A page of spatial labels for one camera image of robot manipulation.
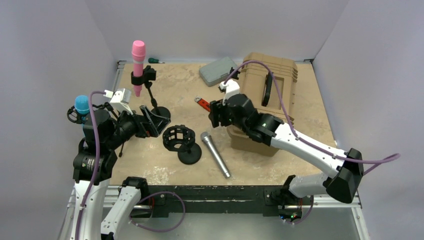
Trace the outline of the blue microphone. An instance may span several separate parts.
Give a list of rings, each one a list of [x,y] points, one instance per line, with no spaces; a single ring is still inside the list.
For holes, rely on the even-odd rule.
[[[78,95],[74,101],[74,109],[77,113],[77,117],[80,118],[81,127],[84,128],[84,124],[86,122],[86,116],[90,113],[88,96]]]

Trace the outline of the black clip microphone stand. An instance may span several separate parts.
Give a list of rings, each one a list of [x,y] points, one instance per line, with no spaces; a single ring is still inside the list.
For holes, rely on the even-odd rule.
[[[142,88],[144,86],[148,91],[150,102],[153,106],[153,113],[160,115],[161,117],[171,118],[170,111],[166,107],[158,106],[158,103],[151,91],[151,86],[153,85],[153,81],[156,80],[156,76],[157,71],[154,68],[152,68],[150,65],[144,67],[143,75],[141,76]]]

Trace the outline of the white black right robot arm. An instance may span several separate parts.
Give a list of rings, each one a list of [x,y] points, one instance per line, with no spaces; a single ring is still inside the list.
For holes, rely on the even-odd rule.
[[[288,204],[308,195],[328,194],[333,199],[353,202],[364,175],[362,153],[330,147],[300,132],[292,133],[290,125],[277,116],[260,113],[245,94],[236,94],[227,101],[210,102],[212,127],[234,125],[251,140],[287,151],[321,170],[320,174],[290,176],[280,196]]]

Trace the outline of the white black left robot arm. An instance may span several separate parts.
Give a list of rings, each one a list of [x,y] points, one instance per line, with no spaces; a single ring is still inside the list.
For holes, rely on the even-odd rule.
[[[131,138],[164,137],[165,147],[176,152],[180,161],[192,165],[202,156],[195,142],[194,132],[184,125],[169,126],[170,119],[140,107],[141,114],[122,111],[116,114],[109,103],[95,105],[85,112],[72,107],[75,123],[80,124],[84,137],[78,144],[73,160],[75,212],[71,232],[73,240],[116,240],[125,222],[131,222],[136,205],[146,204],[150,210],[167,190],[151,192],[147,180],[127,177],[118,194],[118,200],[106,218],[102,218],[104,200],[118,159],[116,149]]]

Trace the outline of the black tripod shock mount stand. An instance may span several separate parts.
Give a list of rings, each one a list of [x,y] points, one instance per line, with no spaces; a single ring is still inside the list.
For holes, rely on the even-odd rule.
[[[94,115],[96,117],[98,137],[100,141],[100,152],[111,151],[121,147],[118,154],[119,157],[123,155],[123,148],[127,139],[125,139],[123,129],[118,121],[118,114],[115,113],[114,108],[108,103],[95,105],[96,110]],[[77,117],[74,106],[67,110],[67,118],[74,124],[81,125],[81,119]],[[95,155],[95,136],[94,127],[90,114],[86,116],[86,122],[84,124],[83,133],[84,138],[78,144],[78,152],[80,154],[87,153],[89,155]]]

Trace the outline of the pink microphone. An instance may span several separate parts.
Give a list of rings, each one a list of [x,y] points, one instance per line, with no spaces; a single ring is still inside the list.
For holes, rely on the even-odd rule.
[[[131,49],[133,59],[133,71],[131,75],[131,84],[133,85],[134,94],[139,97],[142,91],[141,77],[144,71],[144,60],[146,57],[146,46],[141,40],[135,40]]]

